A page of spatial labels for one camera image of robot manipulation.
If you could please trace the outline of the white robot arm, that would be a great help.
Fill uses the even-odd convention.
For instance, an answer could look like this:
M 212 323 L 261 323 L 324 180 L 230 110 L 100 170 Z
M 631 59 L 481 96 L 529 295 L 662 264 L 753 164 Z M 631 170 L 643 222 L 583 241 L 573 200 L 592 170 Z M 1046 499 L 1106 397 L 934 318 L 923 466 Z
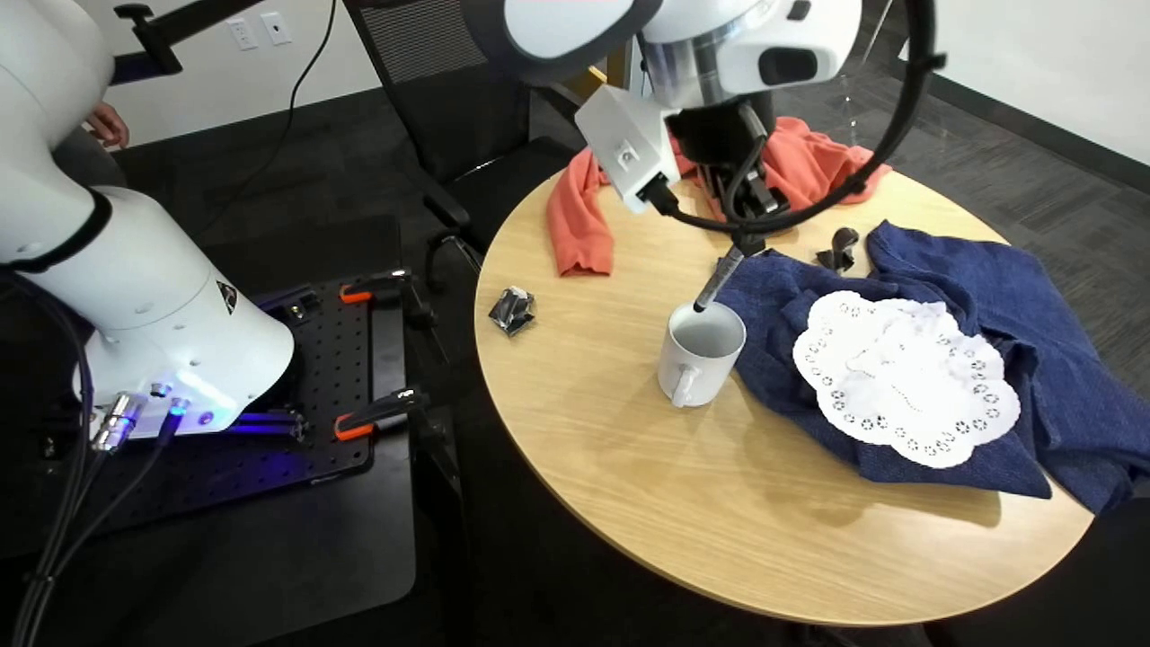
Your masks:
M 645 63 L 643 90 L 595 90 L 573 126 L 643 213 L 652 180 L 674 180 L 673 114 L 833 80 L 857 34 L 861 0 L 458 0 L 463 25 L 507 74 L 548 86 L 615 46 Z

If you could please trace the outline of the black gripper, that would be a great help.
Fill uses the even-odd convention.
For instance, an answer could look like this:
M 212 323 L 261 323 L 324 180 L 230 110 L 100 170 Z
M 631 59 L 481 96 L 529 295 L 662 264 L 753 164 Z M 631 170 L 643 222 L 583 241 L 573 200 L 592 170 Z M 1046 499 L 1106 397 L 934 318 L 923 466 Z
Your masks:
M 749 259 L 765 252 L 765 228 L 779 214 L 779 200 L 765 182 L 761 150 L 770 128 L 749 100 L 691 107 L 674 119 L 674 138 L 698 164 L 718 213 L 741 232 L 733 247 Z

